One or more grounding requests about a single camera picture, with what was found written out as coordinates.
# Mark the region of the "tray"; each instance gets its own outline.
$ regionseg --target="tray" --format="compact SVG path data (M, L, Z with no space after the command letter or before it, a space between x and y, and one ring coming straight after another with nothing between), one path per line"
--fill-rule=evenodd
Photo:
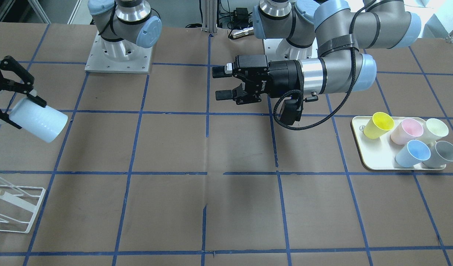
M351 128L353 129L354 138L358 143L358 150L363 160L364 165L371 170L428 170L438 171L446 168L442 165L439 168L428 168L426 165L419 163L410 168L403 168L395 161L395 155L404 147L397 145L390 139L390 134L406 117L392 116L395 126L392 130L382 135L380 138L372 140L367 138L363 130L367 125L371 116L355 116L351 121ZM412 117L419 121L421 124L425 120L419 117Z

